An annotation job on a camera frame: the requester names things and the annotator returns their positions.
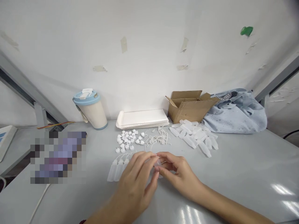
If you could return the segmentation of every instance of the stack of paper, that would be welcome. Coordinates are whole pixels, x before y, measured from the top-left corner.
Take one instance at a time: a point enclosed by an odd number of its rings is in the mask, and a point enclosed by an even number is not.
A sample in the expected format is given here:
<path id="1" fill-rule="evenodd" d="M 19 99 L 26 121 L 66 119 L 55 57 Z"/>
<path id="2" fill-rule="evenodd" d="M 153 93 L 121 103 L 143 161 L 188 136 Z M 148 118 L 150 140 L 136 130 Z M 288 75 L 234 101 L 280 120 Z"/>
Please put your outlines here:
<path id="1" fill-rule="evenodd" d="M 122 130 L 137 128 L 154 128 L 169 125 L 163 109 L 135 112 L 119 112 L 116 126 Z"/>

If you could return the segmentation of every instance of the box flap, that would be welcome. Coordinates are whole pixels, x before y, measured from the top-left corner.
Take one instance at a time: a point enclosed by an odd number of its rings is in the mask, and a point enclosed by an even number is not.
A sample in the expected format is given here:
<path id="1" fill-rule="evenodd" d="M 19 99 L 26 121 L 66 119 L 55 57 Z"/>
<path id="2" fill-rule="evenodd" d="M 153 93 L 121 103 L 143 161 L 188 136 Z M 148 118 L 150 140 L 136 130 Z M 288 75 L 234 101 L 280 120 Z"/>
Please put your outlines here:
<path id="1" fill-rule="evenodd" d="M 175 105 L 175 103 L 174 103 L 170 98 L 168 98 L 167 96 L 165 96 L 165 97 L 169 100 L 169 102 L 170 102 L 170 104 L 171 104 L 172 106 L 178 108 L 178 107 Z"/>
<path id="2" fill-rule="evenodd" d="M 213 100 L 213 101 L 219 101 L 218 97 L 211 97 L 211 94 L 205 93 L 200 98 L 200 100 Z"/>
<path id="3" fill-rule="evenodd" d="M 181 99 L 181 98 L 199 98 L 201 95 L 201 90 L 196 91 L 173 91 L 171 98 L 172 99 Z"/>

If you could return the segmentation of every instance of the table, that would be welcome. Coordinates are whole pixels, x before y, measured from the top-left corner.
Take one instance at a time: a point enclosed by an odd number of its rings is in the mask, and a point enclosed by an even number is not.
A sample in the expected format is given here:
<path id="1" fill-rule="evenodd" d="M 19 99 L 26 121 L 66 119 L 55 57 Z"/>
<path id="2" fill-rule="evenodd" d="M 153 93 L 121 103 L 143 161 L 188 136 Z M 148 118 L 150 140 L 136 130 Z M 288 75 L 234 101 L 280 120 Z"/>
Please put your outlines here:
<path id="1" fill-rule="evenodd" d="M 29 152 L 33 138 L 40 132 L 36 127 L 18 128 L 5 156 L 0 162 L 0 176 L 4 177 Z"/>
<path id="2" fill-rule="evenodd" d="M 252 135 L 218 134 L 219 150 L 206 158 L 168 131 L 172 145 L 154 144 L 152 151 L 184 156 L 199 179 L 212 189 L 255 210 L 276 223 L 299 219 L 299 148 L 265 130 Z M 115 121 L 103 130 L 90 124 L 69 124 L 63 131 L 86 131 L 86 183 L 52 184 L 33 223 L 79 223 L 88 218 L 115 191 L 108 172 L 121 131 Z M 144 147 L 136 145 L 137 151 Z M 27 166 L 0 194 L 2 224 L 27 223 L 45 184 L 30 184 Z M 166 179 L 148 209 L 135 223 L 224 223 L 218 216 L 188 201 Z"/>

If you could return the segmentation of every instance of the cloth bag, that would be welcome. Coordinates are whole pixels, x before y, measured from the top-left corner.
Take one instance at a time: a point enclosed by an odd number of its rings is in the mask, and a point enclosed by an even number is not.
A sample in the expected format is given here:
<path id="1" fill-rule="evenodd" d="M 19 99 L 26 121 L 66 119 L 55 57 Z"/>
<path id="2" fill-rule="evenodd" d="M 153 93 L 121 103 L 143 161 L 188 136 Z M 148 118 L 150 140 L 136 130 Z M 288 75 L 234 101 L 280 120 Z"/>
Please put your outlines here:
<path id="1" fill-rule="evenodd" d="M 265 109 L 246 89 L 233 89 L 211 97 L 221 100 L 205 115 L 202 123 L 216 133 L 252 134 L 267 127 Z"/>

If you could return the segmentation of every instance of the plastic dropper bottle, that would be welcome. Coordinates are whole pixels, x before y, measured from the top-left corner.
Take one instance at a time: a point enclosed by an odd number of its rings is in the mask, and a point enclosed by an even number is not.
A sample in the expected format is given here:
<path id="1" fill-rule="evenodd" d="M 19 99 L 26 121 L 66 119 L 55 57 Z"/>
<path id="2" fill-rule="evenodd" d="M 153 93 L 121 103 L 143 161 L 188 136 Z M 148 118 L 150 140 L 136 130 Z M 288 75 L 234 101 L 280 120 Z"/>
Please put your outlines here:
<path id="1" fill-rule="evenodd" d="M 124 161 L 122 159 L 120 159 L 118 162 L 118 165 L 116 167 L 116 172 L 114 175 L 114 181 L 116 181 L 116 182 L 118 182 L 119 179 L 121 178 L 123 165 L 124 165 Z"/>
<path id="2" fill-rule="evenodd" d="M 125 159 L 124 165 L 122 167 L 122 171 L 125 170 L 125 168 L 127 167 L 128 163 L 129 163 L 129 159 Z"/>
<path id="3" fill-rule="evenodd" d="M 115 159 L 110 167 L 110 171 L 108 174 L 108 178 L 107 181 L 108 182 L 113 182 L 114 176 L 115 176 L 115 171 L 116 171 L 116 167 L 117 167 L 117 159 Z"/>
<path id="4" fill-rule="evenodd" d="M 154 164 L 154 167 L 156 167 L 156 166 L 161 166 L 162 167 L 160 159 L 158 159 L 157 162 Z"/>

